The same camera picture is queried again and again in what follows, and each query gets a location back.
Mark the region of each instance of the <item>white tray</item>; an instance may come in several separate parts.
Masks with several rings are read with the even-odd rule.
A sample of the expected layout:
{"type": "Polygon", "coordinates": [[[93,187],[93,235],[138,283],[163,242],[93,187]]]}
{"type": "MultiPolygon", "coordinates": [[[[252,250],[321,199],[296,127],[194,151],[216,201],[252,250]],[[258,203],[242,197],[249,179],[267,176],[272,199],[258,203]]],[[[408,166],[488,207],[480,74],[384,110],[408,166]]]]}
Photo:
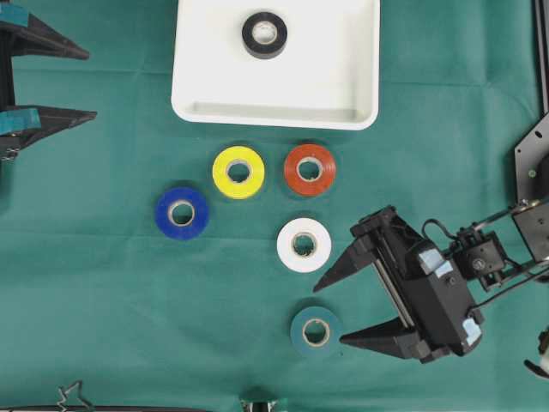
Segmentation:
{"type": "Polygon", "coordinates": [[[172,105],[192,122],[363,130],[377,117],[380,0],[179,0],[172,105]],[[258,11],[287,25],[282,54],[244,48],[258,11]]]}

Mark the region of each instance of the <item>wire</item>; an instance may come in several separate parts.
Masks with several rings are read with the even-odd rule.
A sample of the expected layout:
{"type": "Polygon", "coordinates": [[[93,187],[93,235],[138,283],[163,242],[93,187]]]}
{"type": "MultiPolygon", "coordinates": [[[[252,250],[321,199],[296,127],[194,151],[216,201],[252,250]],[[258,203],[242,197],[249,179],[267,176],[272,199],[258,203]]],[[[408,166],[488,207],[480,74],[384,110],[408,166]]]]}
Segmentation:
{"type": "Polygon", "coordinates": [[[431,238],[429,238],[429,236],[427,235],[427,232],[425,231],[425,229],[429,225],[438,226],[438,228],[444,233],[444,236],[452,240],[457,240],[457,236],[450,233],[448,228],[443,223],[441,223],[441,221],[438,221],[437,219],[429,219],[428,221],[425,221],[425,223],[423,224],[423,227],[421,228],[421,234],[423,234],[424,238],[431,240],[431,238]]]}
{"type": "Polygon", "coordinates": [[[60,412],[67,412],[69,410],[69,407],[67,406],[66,402],[68,400],[69,394],[76,389],[77,390],[77,396],[78,401],[86,408],[86,411],[92,411],[94,410],[94,406],[91,402],[89,402],[83,395],[82,395],[82,387],[84,384],[81,380],[77,380],[74,384],[69,386],[68,388],[64,388],[60,386],[57,390],[59,392],[59,396],[61,399],[59,402],[57,402],[57,406],[59,407],[60,412]]]}
{"type": "Polygon", "coordinates": [[[479,303],[478,305],[475,305],[475,306],[471,306],[469,308],[469,311],[468,311],[468,315],[469,317],[472,317],[472,312],[473,311],[476,311],[477,309],[480,309],[481,307],[484,307],[484,306],[487,306],[487,305],[490,305],[494,300],[497,300],[499,298],[501,298],[502,296],[508,294],[509,292],[511,292],[512,290],[516,289],[516,288],[519,288],[520,286],[523,286],[525,285],[526,283],[528,282],[531,282],[531,281],[535,281],[535,280],[538,280],[540,278],[543,278],[547,271],[549,269],[545,269],[545,270],[542,270],[540,273],[537,273],[535,275],[533,275],[532,273],[528,272],[530,274],[529,277],[527,277],[526,279],[520,281],[520,282],[517,282],[515,283],[513,286],[509,286],[508,288],[506,288],[505,290],[502,290],[501,292],[499,292],[498,294],[494,294],[490,299],[488,300],[485,300],[484,302],[482,303],[479,303]]]}

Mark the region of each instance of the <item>metal bracket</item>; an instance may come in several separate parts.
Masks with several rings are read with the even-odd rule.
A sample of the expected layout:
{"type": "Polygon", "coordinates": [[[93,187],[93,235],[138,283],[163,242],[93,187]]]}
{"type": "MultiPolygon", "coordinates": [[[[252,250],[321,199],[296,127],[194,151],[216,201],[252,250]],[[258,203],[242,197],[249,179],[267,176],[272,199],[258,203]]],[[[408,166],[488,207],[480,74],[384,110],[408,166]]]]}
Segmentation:
{"type": "Polygon", "coordinates": [[[516,196],[518,202],[546,197],[549,179],[544,160],[549,155],[549,114],[515,147],[516,196]]]}

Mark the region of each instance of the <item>blue tape roll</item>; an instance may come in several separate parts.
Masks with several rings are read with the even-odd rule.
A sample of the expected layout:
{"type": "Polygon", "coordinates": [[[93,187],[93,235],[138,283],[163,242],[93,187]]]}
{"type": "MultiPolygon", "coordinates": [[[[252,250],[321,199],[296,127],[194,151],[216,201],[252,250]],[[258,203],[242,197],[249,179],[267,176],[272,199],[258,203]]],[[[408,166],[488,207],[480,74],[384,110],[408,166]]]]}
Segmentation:
{"type": "Polygon", "coordinates": [[[307,307],[292,321],[290,337],[298,352],[306,358],[324,358],[335,353],[340,345],[341,322],[328,309],[319,306],[307,307]],[[307,324],[321,324],[325,334],[321,342],[309,342],[305,336],[307,324]]]}
{"type": "Polygon", "coordinates": [[[199,191],[188,187],[171,189],[156,206],[156,225],[171,239],[194,239],[204,231],[208,221],[209,208],[206,199],[199,191]],[[172,212],[179,204],[188,204],[193,208],[193,217],[186,225],[178,225],[173,220],[172,212]]]}

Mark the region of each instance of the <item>black clamp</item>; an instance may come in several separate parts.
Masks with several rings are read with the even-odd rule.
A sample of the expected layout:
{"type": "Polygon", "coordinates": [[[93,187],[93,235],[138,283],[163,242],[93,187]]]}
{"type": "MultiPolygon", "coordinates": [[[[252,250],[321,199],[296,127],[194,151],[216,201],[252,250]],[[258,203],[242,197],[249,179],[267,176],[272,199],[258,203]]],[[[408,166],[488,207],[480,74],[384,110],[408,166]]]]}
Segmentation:
{"type": "Polygon", "coordinates": [[[318,292],[373,264],[398,318],[341,338],[341,342],[422,363],[472,351],[484,319],[467,281],[434,243],[385,208],[351,230],[354,242],[315,286],[318,292]]]}
{"type": "Polygon", "coordinates": [[[17,106],[11,58],[39,55],[87,60],[89,53],[24,8],[0,1],[0,160],[61,130],[93,120],[96,112],[17,106]]]}

